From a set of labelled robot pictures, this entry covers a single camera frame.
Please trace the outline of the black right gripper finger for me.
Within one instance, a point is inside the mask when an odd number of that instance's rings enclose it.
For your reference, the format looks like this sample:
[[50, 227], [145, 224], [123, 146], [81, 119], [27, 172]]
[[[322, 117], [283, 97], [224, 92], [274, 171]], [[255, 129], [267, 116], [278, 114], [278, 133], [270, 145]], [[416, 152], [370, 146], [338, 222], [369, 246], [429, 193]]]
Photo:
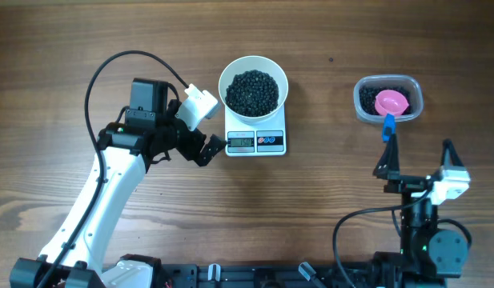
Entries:
[[464, 167], [464, 164], [456, 153], [456, 149], [452, 143], [452, 140], [449, 138], [443, 140], [443, 150], [440, 164], [442, 166]]
[[392, 134], [372, 175], [385, 180], [400, 179], [400, 159], [396, 134]]

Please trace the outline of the pink scoop with blue handle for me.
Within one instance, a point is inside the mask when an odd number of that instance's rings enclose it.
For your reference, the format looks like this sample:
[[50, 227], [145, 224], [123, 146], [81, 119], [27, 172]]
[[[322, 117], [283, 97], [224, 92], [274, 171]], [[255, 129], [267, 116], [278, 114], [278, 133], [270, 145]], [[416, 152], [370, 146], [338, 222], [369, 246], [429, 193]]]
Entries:
[[384, 116], [381, 134], [383, 142], [388, 142], [396, 132], [396, 117], [401, 116], [408, 107], [408, 100], [396, 90], [382, 90], [376, 95], [376, 112], [380, 116]]

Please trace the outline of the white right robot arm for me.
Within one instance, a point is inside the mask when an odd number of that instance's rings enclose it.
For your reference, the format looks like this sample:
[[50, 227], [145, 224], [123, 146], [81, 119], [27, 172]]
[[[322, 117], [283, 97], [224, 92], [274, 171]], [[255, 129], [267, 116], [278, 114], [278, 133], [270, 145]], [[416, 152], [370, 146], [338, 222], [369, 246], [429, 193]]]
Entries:
[[400, 252], [377, 252], [370, 283], [374, 287], [445, 287], [459, 278], [472, 245], [472, 236], [459, 222], [440, 218], [439, 205], [466, 192], [469, 172], [451, 140], [443, 141], [440, 167], [424, 177], [400, 173], [395, 134], [373, 171], [387, 181], [385, 193], [399, 194]]

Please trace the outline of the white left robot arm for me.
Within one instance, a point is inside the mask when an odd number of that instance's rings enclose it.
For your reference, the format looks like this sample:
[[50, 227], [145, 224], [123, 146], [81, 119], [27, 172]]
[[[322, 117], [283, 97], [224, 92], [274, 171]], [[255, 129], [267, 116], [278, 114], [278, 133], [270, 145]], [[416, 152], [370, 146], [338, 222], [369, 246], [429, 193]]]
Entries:
[[94, 140], [92, 171], [55, 236], [35, 259], [20, 258], [10, 273], [12, 287], [169, 287], [159, 258], [127, 254], [109, 270], [103, 259], [122, 211], [154, 164], [177, 150], [206, 166], [225, 147], [221, 138], [197, 128], [220, 108], [194, 85], [187, 99], [169, 100], [169, 82], [136, 78], [128, 106]]

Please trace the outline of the white digital kitchen scale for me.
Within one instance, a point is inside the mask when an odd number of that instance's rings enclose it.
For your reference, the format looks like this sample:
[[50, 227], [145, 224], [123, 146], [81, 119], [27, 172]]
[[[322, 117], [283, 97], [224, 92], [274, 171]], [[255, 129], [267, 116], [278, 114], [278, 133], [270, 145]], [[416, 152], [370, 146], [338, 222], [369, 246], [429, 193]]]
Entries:
[[230, 157], [282, 156], [287, 152], [284, 106], [267, 120], [241, 122], [229, 110], [225, 112], [226, 154]]

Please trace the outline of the black beans in bowl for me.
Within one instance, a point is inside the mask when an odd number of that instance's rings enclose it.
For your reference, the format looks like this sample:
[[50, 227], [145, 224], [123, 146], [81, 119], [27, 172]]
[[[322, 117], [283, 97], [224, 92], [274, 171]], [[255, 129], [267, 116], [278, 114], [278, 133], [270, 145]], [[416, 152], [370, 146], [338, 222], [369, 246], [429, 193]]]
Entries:
[[246, 117], [261, 117], [278, 106], [279, 87], [272, 76], [259, 70], [249, 70], [233, 77], [226, 88], [227, 106]]

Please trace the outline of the white bowl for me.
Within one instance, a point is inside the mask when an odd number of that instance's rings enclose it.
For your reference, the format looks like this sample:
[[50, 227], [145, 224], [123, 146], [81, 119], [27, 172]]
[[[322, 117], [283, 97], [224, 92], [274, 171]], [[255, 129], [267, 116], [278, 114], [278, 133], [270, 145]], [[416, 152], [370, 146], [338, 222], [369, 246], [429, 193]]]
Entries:
[[238, 120], [256, 123], [279, 112], [289, 92], [287, 75], [269, 58], [250, 55], [238, 58], [219, 77], [219, 96]]

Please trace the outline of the black beans in container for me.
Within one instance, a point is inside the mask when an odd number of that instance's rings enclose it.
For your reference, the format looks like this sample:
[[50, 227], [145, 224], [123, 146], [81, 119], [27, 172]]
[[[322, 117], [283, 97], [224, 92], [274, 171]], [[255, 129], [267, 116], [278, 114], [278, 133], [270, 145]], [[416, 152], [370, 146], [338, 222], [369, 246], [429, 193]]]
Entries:
[[371, 115], [379, 115], [375, 108], [376, 95], [383, 90], [395, 90], [410, 102], [410, 92], [402, 86], [361, 86], [359, 88], [359, 103], [364, 112]]

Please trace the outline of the clear plastic bean container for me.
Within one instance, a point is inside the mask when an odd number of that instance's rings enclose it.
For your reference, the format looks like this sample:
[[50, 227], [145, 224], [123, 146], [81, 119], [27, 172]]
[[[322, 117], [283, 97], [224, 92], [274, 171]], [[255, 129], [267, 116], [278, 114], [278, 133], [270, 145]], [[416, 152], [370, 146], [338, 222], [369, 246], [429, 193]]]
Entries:
[[424, 99], [420, 84], [412, 77], [402, 74], [381, 74], [361, 78], [356, 84], [353, 91], [355, 112], [357, 118], [362, 122], [383, 123], [384, 116], [371, 115], [363, 111], [359, 103], [359, 88], [361, 86], [402, 86], [410, 92], [409, 107], [405, 112], [396, 117], [397, 122], [407, 122], [417, 118], [424, 108]]

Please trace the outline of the black mounting rail base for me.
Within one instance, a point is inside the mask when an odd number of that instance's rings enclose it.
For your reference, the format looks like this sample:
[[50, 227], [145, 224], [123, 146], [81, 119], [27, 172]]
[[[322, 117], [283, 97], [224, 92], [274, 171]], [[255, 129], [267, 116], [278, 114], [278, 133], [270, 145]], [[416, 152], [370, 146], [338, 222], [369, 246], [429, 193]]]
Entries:
[[[345, 270], [356, 287], [445, 287], [444, 280], [421, 276], [382, 275], [380, 268], [365, 262], [350, 262]], [[347, 287], [335, 266], [197, 266], [166, 264], [158, 268], [132, 260], [121, 260], [100, 275], [105, 287], [166, 288], [263, 288]]]

